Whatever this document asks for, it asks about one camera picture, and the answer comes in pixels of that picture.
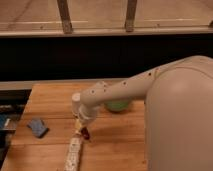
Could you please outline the beige gripper wrist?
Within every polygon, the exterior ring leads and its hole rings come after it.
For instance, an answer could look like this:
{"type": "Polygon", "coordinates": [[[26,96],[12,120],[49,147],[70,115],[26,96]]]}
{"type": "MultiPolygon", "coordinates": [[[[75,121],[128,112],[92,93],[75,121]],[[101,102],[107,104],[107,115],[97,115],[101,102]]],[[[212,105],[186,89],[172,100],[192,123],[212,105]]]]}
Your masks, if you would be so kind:
{"type": "Polygon", "coordinates": [[[81,135],[81,131],[82,131],[82,124],[90,124],[91,122],[93,122],[98,114],[98,107],[94,107],[94,108],[88,108],[85,106],[81,106],[79,108],[79,114],[78,114],[78,119],[76,119],[75,121],[75,133],[81,135]]]}

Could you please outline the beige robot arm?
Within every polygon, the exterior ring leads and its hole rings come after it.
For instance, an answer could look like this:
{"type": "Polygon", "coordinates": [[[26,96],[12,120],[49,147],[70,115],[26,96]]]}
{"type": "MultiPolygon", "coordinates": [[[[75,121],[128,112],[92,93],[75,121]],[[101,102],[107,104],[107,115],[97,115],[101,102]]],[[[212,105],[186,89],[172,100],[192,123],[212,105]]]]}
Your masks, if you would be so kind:
{"type": "Polygon", "coordinates": [[[136,99],[145,102],[148,171],[213,171],[213,58],[190,56],[83,90],[77,129],[96,119],[101,104],[136,99]]]}

